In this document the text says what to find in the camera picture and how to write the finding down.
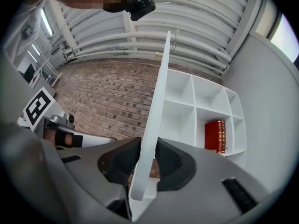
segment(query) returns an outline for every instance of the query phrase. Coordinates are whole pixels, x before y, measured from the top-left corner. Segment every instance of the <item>person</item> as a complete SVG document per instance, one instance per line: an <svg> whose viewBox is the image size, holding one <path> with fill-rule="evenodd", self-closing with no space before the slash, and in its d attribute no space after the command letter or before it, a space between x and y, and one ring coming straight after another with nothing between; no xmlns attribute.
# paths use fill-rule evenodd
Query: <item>person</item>
<svg viewBox="0 0 299 224"><path fill-rule="evenodd" d="M66 6L78 9L115 9L131 0L57 0ZM45 0L25 0L11 21L3 38L2 51L16 68L23 60L29 46L38 37L41 24L41 9Z"/></svg>

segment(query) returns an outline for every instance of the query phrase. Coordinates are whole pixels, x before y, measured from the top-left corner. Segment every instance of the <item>white bookshelf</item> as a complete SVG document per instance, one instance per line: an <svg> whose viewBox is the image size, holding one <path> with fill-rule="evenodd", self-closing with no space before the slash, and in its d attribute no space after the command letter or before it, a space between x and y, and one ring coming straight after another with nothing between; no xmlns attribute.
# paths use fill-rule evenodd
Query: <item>white bookshelf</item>
<svg viewBox="0 0 299 224"><path fill-rule="evenodd" d="M168 69L159 136L198 148L205 146L205 124L224 120L226 151L244 168L246 125L239 96L207 79Z"/></svg>

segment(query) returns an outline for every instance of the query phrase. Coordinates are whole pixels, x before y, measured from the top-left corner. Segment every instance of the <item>black slot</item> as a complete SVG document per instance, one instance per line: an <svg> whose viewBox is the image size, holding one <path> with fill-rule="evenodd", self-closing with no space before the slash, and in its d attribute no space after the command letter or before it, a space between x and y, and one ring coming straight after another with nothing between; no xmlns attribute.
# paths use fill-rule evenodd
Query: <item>black slot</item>
<svg viewBox="0 0 299 224"><path fill-rule="evenodd" d="M73 155L73 156L70 156L70 157L62 158L61 160L62 160L63 163L67 163L67 162L73 162L73 161L75 161L75 160L79 160L79 159L81 159L80 156L78 156L78 155Z"/></svg>
<svg viewBox="0 0 299 224"><path fill-rule="evenodd" d="M243 214L257 205L257 202L253 199L253 197L235 178L223 180L222 184Z"/></svg>

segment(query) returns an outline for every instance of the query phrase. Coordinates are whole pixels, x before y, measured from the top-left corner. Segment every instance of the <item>camera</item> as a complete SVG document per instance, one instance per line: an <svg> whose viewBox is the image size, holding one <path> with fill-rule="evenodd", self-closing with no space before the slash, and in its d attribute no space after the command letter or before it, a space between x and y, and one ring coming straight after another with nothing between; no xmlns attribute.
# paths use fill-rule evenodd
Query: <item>camera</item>
<svg viewBox="0 0 299 224"><path fill-rule="evenodd" d="M144 17L146 14L154 11L156 9L156 4L154 0L139 0L130 10L130 18L132 21L138 21L140 18Z"/></svg>
<svg viewBox="0 0 299 224"><path fill-rule="evenodd" d="M122 0L121 3L104 6L104 10L110 13L118 13L125 10L130 13L132 21L139 20L155 9L156 4L154 0Z"/></svg>

